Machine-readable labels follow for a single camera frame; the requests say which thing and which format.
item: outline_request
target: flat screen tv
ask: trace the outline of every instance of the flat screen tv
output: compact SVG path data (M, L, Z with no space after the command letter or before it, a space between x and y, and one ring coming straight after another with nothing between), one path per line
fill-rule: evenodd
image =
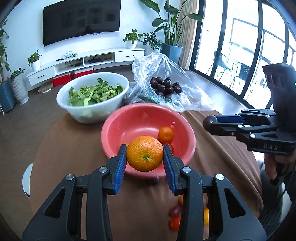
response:
M65 0L43 11L44 46L86 34L119 31L121 0Z

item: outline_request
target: metal screw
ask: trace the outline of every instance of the metal screw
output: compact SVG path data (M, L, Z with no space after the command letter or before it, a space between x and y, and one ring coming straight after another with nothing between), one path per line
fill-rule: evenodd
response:
M101 173L105 173L106 171L108 171L108 168L107 167L101 167L99 169L99 172L101 172Z
M68 180L68 181L71 181L71 180L73 180L74 179L74 175L73 174L68 174L67 176L66 176L66 180Z
M217 174L216 178L220 181L222 181L224 179L224 176L222 174Z
M191 172L191 168L190 167L183 167L182 171L186 172L186 173L189 173L189 172Z

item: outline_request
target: red box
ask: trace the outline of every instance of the red box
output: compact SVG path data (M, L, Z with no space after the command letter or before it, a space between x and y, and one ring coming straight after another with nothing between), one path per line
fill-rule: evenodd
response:
M66 84L71 80L72 80L71 74L68 73L68 74L64 74L64 75L53 78L52 83L54 84L54 86L59 86L59 85Z
M94 68L87 68L87 69L81 69L81 70L77 70L74 72L74 78L78 78L87 74L93 74L94 73Z

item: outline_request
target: dark blue planter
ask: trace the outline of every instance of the dark blue planter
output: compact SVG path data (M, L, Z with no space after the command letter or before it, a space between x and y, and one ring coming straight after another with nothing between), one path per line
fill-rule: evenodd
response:
M0 103L5 113L11 111L17 103L8 80L0 85Z
M161 53L165 54L171 61L178 64L183 47L163 44Z

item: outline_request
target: drawer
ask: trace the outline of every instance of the drawer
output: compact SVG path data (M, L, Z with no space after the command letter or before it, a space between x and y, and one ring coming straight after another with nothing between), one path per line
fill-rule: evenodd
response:
M142 57L142 56L144 56L144 50L115 52L114 60L116 63L124 62L124 61L134 61L136 57Z
M40 71L30 75L28 78L29 78L31 86L33 86L33 85L38 84L42 81L51 79L55 76L56 76L56 73L54 70L54 66L52 66L52 67L49 67L44 70L40 70Z

